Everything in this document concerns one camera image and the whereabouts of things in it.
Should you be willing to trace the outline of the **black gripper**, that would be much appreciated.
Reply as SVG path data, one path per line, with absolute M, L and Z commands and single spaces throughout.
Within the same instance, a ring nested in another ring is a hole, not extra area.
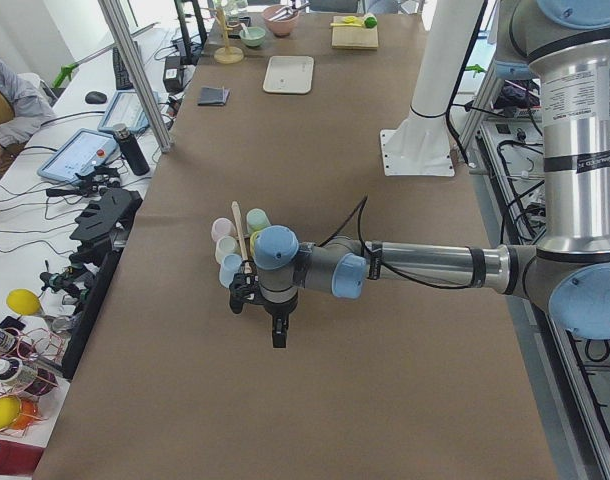
M 271 302 L 266 300 L 264 303 L 265 311 L 272 317 L 272 344 L 274 348 L 285 348 L 287 345 L 287 325 L 289 324 L 290 314 L 298 305 L 298 295 L 295 294 L 291 299 L 284 302 Z

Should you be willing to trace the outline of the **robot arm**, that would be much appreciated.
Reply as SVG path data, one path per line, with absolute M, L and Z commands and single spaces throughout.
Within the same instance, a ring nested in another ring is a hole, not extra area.
M 442 290 L 491 288 L 526 299 L 557 325 L 610 339 L 610 1 L 504 1 L 495 63 L 505 78 L 538 78 L 546 232 L 534 245 L 492 249 L 350 240 L 299 242 L 260 232 L 255 297 L 287 342 L 300 289 L 357 298 L 367 280 Z

